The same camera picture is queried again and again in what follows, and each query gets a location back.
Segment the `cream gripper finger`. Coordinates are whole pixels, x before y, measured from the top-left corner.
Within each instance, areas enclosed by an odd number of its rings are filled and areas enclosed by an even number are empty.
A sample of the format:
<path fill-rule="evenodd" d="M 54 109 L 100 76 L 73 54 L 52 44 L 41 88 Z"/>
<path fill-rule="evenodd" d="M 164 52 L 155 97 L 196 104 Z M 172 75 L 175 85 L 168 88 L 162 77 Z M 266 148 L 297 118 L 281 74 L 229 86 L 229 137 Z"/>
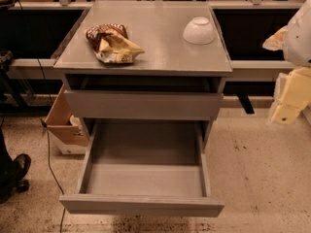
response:
<path fill-rule="evenodd" d="M 277 32 L 266 39 L 262 47 L 266 50 L 282 50 L 284 45 L 284 38 L 287 33 L 287 26 L 280 28 Z"/>

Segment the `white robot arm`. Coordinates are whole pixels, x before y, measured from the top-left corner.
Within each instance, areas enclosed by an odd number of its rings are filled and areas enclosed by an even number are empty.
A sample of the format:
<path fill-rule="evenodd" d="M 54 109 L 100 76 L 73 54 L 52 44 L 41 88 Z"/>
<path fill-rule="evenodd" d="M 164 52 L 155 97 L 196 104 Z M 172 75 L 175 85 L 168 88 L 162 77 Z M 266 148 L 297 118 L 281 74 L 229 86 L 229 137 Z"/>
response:
<path fill-rule="evenodd" d="M 306 0 L 288 24 L 264 41 L 266 50 L 281 50 L 295 68 L 284 77 L 271 120 L 291 124 L 311 103 L 311 0 Z"/>

